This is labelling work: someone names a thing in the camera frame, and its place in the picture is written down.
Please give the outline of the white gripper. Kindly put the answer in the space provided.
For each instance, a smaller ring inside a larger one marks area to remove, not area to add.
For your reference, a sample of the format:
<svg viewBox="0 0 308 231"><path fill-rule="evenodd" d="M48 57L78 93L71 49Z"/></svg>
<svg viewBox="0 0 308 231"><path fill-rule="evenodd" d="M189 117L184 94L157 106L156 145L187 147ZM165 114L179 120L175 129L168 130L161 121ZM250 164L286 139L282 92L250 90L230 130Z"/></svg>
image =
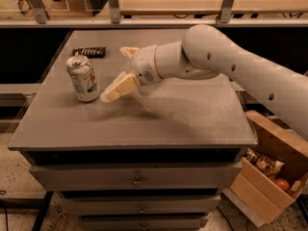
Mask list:
<svg viewBox="0 0 308 231"><path fill-rule="evenodd" d="M121 96L135 91L140 84L151 85L162 81L155 65L157 46L139 47L123 46L121 54L131 61L132 73L121 72L113 82L100 94L100 100L109 103Z"/></svg>

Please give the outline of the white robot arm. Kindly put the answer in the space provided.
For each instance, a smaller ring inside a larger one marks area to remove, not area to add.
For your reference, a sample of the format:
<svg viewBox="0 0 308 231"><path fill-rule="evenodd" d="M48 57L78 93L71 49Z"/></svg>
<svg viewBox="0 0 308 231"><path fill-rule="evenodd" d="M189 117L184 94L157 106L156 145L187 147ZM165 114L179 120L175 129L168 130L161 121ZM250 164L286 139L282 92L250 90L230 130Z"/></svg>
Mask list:
<svg viewBox="0 0 308 231"><path fill-rule="evenodd" d="M141 85L166 78L229 77L304 139L308 139L308 77L253 54L209 25L195 25L182 40L144 48L123 47L131 71L122 72L100 99L112 102Z"/></svg>

